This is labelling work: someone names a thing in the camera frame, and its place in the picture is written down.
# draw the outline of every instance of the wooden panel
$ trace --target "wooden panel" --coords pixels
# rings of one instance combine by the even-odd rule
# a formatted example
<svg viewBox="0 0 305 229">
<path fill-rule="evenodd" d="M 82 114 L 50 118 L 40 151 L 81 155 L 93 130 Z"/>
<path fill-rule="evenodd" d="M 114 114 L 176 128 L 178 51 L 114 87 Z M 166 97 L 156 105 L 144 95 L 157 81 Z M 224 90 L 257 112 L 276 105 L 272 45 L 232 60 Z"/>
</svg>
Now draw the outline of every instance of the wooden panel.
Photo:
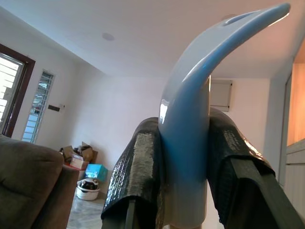
<svg viewBox="0 0 305 229">
<path fill-rule="evenodd" d="M 291 145 L 305 138 L 305 64 L 293 65 L 288 140 Z"/>
<path fill-rule="evenodd" d="M 305 63 L 305 39 L 303 40 L 299 52 L 295 57 L 294 63 Z"/>
</svg>

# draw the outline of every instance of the wooden window frame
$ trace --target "wooden window frame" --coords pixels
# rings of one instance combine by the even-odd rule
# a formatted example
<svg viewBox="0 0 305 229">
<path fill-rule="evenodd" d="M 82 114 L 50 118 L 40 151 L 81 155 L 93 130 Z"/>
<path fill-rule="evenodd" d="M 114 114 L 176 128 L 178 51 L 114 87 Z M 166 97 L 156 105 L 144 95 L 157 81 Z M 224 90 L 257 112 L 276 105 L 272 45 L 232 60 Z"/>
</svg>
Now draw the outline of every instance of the wooden window frame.
<svg viewBox="0 0 305 229">
<path fill-rule="evenodd" d="M 21 109 L 21 105 L 23 102 L 23 98 L 25 96 L 25 93 L 27 91 L 29 81 L 35 66 L 35 61 L 31 58 L 22 55 L 21 53 L 10 49 L 2 44 L 0 44 L 0 52 L 8 55 L 17 61 L 20 61 L 24 64 L 24 67 L 22 69 L 20 79 L 17 85 L 16 92 L 14 93 L 14 97 L 9 109 L 9 115 L 7 120 L 5 120 L 4 128 L 2 130 L 2 134 L 11 137 L 13 135 L 13 131 L 17 122 L 17 118 Z"/>
</svg>

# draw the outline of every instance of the cardboard box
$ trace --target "cardboard box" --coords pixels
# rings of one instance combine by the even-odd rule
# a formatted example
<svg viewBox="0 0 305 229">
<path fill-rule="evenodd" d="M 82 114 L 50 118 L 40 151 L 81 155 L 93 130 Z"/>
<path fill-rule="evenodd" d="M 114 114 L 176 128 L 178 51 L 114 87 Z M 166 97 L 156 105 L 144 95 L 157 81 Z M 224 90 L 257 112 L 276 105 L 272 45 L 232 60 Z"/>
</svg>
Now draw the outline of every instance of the cardboard box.
<svg viewBox="0 0 305 229">
<path fill-rule="evenodd" d="M 82 154 L 82 157 L 83 157 L 84 161 L 90 162 L 93 158 L 92 148 L 82 150 L 81 154 Z"/>
<path fill-rule="evenodd" d="M 63 147 L 63 158 L 65 159 L 65 161 L 70 161 L 73 155 L 73 148 L 72 146 L 66 146 Z"/>
<path fill-rule="evenodd" d="M 78 168 L 80 170 L 85 170 L 88 164 L 89 161 L 84 161 L 82 156 L 79 156 L 77 154 L 72 155 L 70 166 Z"/>
<path fill-rule="evenodd" d="M 86 178 L 97 178 L 101 182 L 106 181 L 107 179 L 108 169 L 105 166 L 100 164 L 88 164 L 87 169 L 85 171 Z"/>
</svg>

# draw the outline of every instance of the white wall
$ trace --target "white wall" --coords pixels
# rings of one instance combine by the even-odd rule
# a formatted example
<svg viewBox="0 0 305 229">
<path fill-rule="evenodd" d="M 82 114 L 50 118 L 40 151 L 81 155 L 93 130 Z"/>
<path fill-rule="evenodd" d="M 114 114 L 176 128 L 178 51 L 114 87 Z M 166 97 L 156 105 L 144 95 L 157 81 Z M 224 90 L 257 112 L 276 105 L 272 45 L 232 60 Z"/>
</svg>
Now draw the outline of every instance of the white wall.
<svg viewBox="0 0 305 229">
<path fill-rule="evenodd" d="M 42 70 L 47 70 L 55 75 L 49 103 L 66 104 L 78 61 L 67 55 L 66 51 L 61 52 L 56 45 L 52 46 L 52 42 L 47 38 L 44 42 L 44 36 L 37 31 L 32 31 L 29 26 L 23 25 L 12 16 L 4 17 L 4 14 L 0 15 L 0 43 L 36 61 L 12 136 L 20 140 Z M 64 111 L 55 112 L 47 109 L 36 143 L 58 150 L 61 146 L 58 143 L 58 133 L 62 131 L 63 118 Z"/>
<path fill-rule="evenodd" d="M 233 79 L 230 110 L 225 112 L 264 156 L 269 87 L 269 79 Z"/>
<path fill-rule="evenodd" d="M 137 125 L 158 116 L 164 78 L 111 77 L 84 64 L 66 106 L 63 145 L 82 141 L 99 151 L 97 162 L 112 169 Z"/>
</svg>

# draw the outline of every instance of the white ceiling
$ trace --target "white ceiling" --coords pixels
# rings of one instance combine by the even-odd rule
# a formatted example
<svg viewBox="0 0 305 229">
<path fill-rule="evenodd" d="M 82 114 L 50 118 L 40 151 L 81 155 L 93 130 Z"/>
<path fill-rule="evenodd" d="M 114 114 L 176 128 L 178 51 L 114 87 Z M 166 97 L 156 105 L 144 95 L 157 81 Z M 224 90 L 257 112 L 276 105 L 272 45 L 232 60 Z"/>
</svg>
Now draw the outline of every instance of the white ceiling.
<svg viewBox="0 0 305 229">
<path fill-rule="evenodd" d="M 187 45 L 229 14 L 282 2 L 290 15 L 231 53 L 221 78 L 271 78 L 295 55 L 304 0 L 0 0 L 0 6 L 106 74 L 167 77 Z M 108 32 L 112 42 L 102 38 Z"/>
</svg>

